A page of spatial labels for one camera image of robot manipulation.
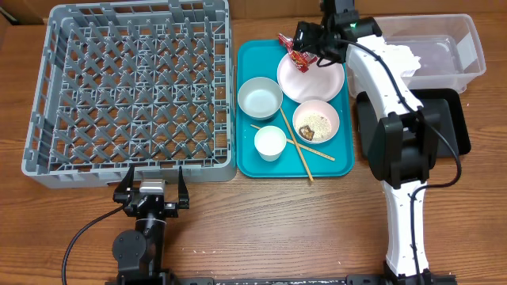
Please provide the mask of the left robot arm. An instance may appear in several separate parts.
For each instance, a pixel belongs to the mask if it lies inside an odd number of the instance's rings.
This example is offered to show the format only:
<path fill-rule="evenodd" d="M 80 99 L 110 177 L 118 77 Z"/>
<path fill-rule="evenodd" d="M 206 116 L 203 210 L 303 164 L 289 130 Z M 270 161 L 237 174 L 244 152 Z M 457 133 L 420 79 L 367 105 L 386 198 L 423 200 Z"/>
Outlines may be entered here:
<path fill-rule="evenodd" d="M 144 180 L 134 186 L 132 166 L 113 193 L 113 201 L 122 205 L 135 228 L 120 233 L 112 244 L 118 263 L 118 284 L 178 284 L 177 277 L 162 267 L 166 220 L 176 218 L 180 209 L 189 208 L 189 192 L 183 172 L 178 170 L 177 202 L 165 201 L 166 181 Z"/>

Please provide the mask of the white napkin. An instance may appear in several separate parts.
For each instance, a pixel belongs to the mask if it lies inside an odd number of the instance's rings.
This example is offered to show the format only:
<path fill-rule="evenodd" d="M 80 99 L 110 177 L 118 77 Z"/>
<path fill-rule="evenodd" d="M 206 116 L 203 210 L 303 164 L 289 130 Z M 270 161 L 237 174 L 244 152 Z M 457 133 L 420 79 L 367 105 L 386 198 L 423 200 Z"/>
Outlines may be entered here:
<path fill-rule="evenodd" d="M 412 77 L 421 68 L 419 56 L 405 45 L 386 45 L 381 55 L 393 74 L 400 77 Z"/>

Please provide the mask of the grey bowl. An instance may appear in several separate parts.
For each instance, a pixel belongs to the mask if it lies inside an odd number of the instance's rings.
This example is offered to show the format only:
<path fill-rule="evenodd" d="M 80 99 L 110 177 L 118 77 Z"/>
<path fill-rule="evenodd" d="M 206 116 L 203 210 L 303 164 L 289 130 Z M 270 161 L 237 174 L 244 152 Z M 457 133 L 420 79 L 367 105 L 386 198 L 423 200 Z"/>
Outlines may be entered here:
<path fill-rule="evenodd" d="M 280 109 L 284 94 L 270 78 L 256 77 L 243 83 L 238 91 L 239 108 L 255 120 L 267 120 Z"/>

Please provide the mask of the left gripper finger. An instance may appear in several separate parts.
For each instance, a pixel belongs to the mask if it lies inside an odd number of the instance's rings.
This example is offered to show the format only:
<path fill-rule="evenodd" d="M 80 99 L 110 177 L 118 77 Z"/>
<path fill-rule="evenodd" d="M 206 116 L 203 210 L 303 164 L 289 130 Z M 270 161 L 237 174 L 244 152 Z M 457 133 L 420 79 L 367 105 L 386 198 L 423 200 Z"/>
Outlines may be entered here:
<path fill-rule="evenodd" d="M 135 166 L 131 165 L 127 174 L 124 176 L 122 181 L 116 187 L 117 193 L 125 193 L 129 188 L 133 187 L 135 176 Z"/>
<path fill-rule="evenodd" d="M 189 192 L 185 184 L 185 180 L 183 177 L 182 167 L 180 166 L 178 169 L 178 202 L 179 203 L 188 203 L 189 202 Z"/>

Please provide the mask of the white cup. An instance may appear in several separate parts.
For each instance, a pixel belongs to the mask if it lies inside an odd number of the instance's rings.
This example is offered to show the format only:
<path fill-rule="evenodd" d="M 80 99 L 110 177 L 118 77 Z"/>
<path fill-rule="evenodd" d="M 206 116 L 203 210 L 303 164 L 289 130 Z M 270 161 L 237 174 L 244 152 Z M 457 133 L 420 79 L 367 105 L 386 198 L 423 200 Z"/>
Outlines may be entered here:
<path fill-rule="evenodd" d="M 254 147 L 261 158 L 267 162 L 274 162 L 278 159 L 286 144 L 287 137 L 279 127 L 262 127 L 254 136 Z"/>

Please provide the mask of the red snack wrapper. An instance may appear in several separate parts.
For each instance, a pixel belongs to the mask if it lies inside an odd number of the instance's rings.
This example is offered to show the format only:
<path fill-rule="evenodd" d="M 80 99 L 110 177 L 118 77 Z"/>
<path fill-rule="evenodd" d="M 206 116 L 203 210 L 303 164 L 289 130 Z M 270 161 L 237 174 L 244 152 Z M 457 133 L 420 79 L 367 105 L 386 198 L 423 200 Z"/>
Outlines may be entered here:
<path fill-rule="evenodd" d="M 318 57 L 310 52 L 295 51 L 293 49 L 293 39 L 291 37 L 279 33 L 278 41 L 281 46 L 286 48 L 292 63 L 300 72 L 306 73 L 309 71 L 310 66 L 318 61 Z"/>

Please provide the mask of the small pink bowl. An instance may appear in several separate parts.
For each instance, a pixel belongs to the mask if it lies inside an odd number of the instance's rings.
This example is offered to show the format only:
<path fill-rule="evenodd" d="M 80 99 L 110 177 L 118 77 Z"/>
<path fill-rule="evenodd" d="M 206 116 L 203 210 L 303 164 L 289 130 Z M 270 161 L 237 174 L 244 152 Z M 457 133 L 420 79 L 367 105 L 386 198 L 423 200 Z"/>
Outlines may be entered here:
<path fill-rule="evenodd" d="M 305 143 L 330 141 L 340 128 L 340 116 L 329 103 L 310 100 L 300 104 L 292 115 L 292 124 L 299 139 Z"/>

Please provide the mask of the brown food scrap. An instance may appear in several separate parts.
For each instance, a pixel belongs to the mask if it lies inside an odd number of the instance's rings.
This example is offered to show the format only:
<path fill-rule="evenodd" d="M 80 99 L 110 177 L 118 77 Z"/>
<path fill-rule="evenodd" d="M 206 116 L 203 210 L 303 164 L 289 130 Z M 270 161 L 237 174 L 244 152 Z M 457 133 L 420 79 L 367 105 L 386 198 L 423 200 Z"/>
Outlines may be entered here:
<path fill-rule="evenodd" d="M 307 141 L 314 139 L 314 131 L 308 125 L 299 128 L 299 135 Z"/>

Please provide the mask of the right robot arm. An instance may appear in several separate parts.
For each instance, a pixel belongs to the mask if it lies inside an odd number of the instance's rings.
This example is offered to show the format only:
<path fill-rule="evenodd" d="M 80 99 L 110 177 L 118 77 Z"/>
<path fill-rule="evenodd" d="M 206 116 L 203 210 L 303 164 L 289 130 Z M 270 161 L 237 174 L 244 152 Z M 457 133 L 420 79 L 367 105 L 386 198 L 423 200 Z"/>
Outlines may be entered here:
<path fill-rule="evenodd" d="M 377 123 L 368 164 L 387 200 L 389 246 L 384 273 L 393 284 L 434 284 L 424 250 L 423 201 L 436 162 L 440 115 L 426 108 L 391 68 L 395 48 L 352 1 L 322 1 L 318 25 L 298 24 L 295 49 L 328 64 L 345 63 L 360 79 Z"/>

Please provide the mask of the white rice pile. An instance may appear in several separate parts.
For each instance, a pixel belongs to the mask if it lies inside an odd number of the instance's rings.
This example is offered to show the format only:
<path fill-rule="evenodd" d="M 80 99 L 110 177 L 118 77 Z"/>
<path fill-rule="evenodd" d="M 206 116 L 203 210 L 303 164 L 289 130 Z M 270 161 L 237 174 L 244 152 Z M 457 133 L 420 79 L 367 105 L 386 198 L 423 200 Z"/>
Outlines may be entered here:
<path fill-rule="evenodd" d="M 320 143 L 326 141 L 334 133 L 331 122 L 322 114 L 317 112 L 307 112 L 296 121 L 296 130 L 299 134 L 299 128 L 308 125 L 314 131 L 314 139 L 310 142 Z"/>

